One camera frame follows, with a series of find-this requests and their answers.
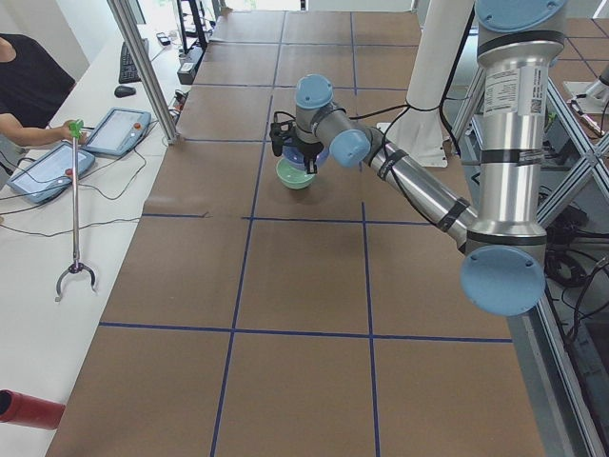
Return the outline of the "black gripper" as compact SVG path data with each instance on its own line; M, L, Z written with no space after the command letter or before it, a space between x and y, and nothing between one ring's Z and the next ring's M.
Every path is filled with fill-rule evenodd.
M317 168L317 156L321 153L321 143L308 143L301 139L298 134L293 131L292 134L292 145L298 149L300 154L304 156L304 166L307 174L316 174ZM271 147L272 152L275 156L282 155L282 134L271 134Z

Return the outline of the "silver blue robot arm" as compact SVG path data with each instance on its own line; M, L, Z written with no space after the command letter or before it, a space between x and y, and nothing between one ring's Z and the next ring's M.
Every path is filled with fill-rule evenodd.
M442 107L467 35L478 32L483 73L479 202L471 205L429 167L440 162L442 134L453 127ZM548 71L563 49L562 1L433 1L405 101L386 128L369 127L336 103L320 74L299 80L293 113L274 114L276 156L294 149L292 166L313 173L324 154L340 165L366 164L464 255L461 285L487 312L513 316L545 290L546 232L537 209Z

